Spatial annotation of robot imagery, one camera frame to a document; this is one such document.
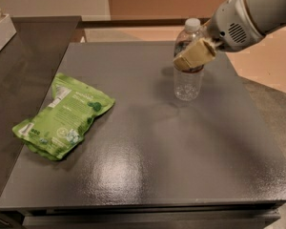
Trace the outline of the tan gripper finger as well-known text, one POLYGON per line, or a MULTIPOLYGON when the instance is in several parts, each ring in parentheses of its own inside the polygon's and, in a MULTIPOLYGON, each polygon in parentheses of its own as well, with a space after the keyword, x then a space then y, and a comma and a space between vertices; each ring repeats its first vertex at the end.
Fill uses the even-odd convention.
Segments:
POLYGON ((216 57, 216 43, 210 38, 200 38, 174 58, 174 65, 183 72, 193 70, 216 57))

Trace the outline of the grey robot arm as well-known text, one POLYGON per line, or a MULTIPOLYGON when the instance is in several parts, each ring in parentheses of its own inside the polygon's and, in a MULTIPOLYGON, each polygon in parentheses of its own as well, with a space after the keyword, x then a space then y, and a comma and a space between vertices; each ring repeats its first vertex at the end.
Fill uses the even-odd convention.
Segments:
POLYGON ((195 72, 219 51, 240 52, 286 27, 286 0, 227 0, 203 25, 203 36, 174 58, 182 72, 195 72))

